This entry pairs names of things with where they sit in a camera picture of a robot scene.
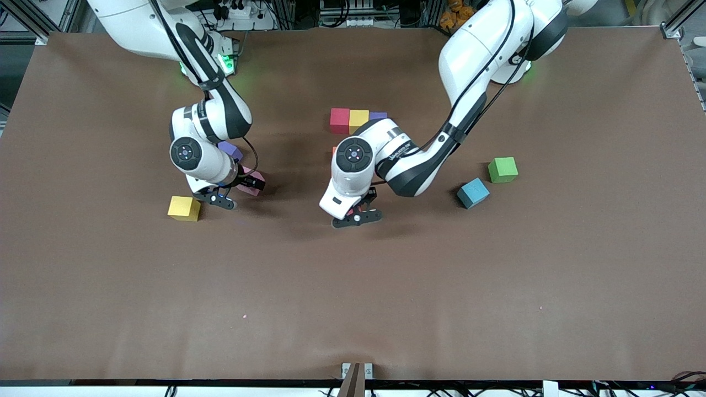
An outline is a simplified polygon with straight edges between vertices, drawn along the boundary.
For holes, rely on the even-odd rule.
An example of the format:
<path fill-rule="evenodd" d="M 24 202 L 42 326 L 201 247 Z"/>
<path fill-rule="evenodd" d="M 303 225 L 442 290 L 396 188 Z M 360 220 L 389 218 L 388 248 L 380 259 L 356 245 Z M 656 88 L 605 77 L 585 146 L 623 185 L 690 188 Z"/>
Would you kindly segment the metal clamp bracket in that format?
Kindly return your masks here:
<path fill-rule="evenodd" d="M 366 381 L 373 380 L 373 364 L 343 363 L 342 378 L 337 397 L 367 397 Z"/>

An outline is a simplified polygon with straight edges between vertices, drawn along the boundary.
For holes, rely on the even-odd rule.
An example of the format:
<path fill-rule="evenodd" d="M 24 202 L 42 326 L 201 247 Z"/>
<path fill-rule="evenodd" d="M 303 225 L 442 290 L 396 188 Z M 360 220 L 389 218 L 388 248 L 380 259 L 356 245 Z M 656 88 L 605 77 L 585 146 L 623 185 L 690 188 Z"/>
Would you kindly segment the aluminium frame profile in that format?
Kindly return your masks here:
<path fill-rule="evenodd" d="M 85 0 L 0 0 L 0 45 L 45 45 L 72 30 Z"/>
<path fill-rule="evenodd" d="M 684 36 L 683 25 L 706 4 L 706 0 L 683 0 L 681 7 L 666 21 L 660 24 L 664 39 L 681 40 Z"/>

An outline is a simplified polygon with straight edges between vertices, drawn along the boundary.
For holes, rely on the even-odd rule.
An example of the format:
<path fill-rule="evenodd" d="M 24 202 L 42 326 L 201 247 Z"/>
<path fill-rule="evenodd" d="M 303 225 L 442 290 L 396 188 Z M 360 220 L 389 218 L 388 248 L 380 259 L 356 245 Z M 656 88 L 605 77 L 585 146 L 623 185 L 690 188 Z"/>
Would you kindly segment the white power strip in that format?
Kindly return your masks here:
<path fill-rule="evenodd" d="M 269 31 L 280 28 L 267 0 L 212 0 L 208 23 L 218 31 Z"/>

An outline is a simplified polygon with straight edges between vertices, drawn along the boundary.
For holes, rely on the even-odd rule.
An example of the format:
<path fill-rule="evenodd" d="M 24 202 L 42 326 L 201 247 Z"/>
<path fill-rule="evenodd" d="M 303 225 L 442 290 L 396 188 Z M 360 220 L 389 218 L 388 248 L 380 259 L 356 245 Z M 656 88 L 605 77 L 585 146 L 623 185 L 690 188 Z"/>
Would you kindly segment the brown paper table cover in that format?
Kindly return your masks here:
<path fill-rule="evenodd" d="M 669 380 L 706 371 L 706 113 L 658 28 L 573 28 L 416 198 L 319 201 L 333 106 L 416 142 L 450 104 L 433 30 L 247 39 L 232 83 L 267 186 L 186 196 L 169 119 L 201 93 L 107 35 L 36 47 L 0 138 L 0 379 Z M 491 183 L 514 157 L 518 176 Z M 479 178 L 490 195 L 465 209 Z"/>

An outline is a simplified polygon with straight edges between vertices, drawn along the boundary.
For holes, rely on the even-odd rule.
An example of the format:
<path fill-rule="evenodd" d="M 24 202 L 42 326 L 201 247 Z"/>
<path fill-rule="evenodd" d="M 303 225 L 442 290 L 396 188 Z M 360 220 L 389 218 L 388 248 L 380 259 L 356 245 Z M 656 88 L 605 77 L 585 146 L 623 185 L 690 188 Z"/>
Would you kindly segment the grey electronics unit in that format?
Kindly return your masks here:
<path fill-rule="evenodd" d="M 318 25 L 325 28 L 372 27 L 388 20 L 394 7 L 387 0 L 318 0 Z"/>

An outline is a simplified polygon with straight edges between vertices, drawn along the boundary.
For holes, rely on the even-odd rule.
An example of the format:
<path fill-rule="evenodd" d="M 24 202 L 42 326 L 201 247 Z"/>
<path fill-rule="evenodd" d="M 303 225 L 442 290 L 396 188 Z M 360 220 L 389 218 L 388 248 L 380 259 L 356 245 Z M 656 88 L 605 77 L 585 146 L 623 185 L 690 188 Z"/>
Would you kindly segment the pink foam cube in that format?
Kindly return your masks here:
<path fill-rule="evenodd" d="M 238 176 L 235 180 L 238 184 L 239 184 L 238 179 L 240 176 L 244 176 L 244 175 L 251 174 L 251 173 L 259 173 L 259 171 L 252 171 L 250 168 L 246 168 L 246 167 L 241 167 L 241 169 L 242 170 L 240 171 L 240 173 L 238 174 Z M 262 191 L 244 191 L 244 192 L 248 193 L 252 196 L 258 196 L 258 194 L 260 194 L 260 192 L 262 192 Z"/>

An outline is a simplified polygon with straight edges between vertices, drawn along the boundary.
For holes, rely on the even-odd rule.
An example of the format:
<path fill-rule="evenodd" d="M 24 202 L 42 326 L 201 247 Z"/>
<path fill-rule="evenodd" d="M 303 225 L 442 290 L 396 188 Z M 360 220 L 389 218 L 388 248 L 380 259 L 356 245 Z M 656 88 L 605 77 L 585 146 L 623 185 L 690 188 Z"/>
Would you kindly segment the green foam cube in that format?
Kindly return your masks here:
<path fill-rule="evenodd" d="M 491 183 L 510 183 L 519 172 L 514 157 L 496 157 L 488 165 Z"/>

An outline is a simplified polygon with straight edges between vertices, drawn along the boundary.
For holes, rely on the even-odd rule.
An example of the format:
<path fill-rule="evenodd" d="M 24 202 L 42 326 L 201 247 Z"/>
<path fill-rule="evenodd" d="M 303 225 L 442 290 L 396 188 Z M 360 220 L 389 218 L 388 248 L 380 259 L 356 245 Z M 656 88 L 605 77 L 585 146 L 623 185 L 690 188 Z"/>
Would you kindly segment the orange snack bag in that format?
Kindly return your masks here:
<path fill-rule="evenodd" d="M 438 25 L 444 30 L 460 28 L 476 12 L 470 0 L 446 0 Z"/>

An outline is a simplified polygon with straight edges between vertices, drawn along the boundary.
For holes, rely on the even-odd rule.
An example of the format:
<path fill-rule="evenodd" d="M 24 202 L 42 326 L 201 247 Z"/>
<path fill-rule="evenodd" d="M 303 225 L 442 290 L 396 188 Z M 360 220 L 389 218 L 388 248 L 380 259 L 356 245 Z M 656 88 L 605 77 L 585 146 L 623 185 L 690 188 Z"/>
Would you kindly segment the blue foam cube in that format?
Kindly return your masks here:
<path fill-rule="evenodd" d="M 490 192 L 479 178 L 472 179 L 458 189 L 457 198 L 465 209 L 470 209 L 486 199 Z"/>

